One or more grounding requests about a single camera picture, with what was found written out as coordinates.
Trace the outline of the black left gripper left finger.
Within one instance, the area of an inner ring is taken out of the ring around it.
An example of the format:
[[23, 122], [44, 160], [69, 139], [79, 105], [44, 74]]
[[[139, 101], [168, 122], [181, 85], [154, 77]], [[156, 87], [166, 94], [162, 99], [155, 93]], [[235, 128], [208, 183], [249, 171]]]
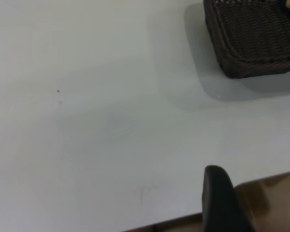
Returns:
[[226, 171], [206, 166], [203, 178], [202, 219], [204, 232], [253, 232]]

